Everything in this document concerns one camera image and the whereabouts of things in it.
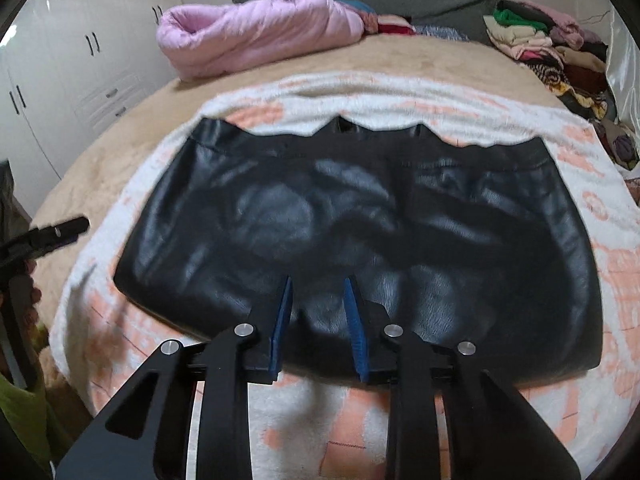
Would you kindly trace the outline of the person's left hand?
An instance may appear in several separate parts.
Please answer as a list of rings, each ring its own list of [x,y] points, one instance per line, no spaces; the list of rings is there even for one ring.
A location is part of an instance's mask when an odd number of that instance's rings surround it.
[[[15,263],[15,275],[9,279],[8,292],[11,300],[12,322],[8,329],[11,339],[11,350],[15,364],[11,367],[14,382],[26,388],[35,381],[37,351],[32,345],[32,334],[38,321],[35,304],[41,298],[40,290],[34,285],[32,274],[35,271],[34,260]]]

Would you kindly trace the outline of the green left sleeve forearm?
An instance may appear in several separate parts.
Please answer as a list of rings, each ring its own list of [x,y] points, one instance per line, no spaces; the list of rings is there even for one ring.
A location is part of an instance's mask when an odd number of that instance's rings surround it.
[[[48,404],[42,373],[31,389],[18,388],[1,376],[1,411],[44,478],[52,478],[53,455],[48,439]]]

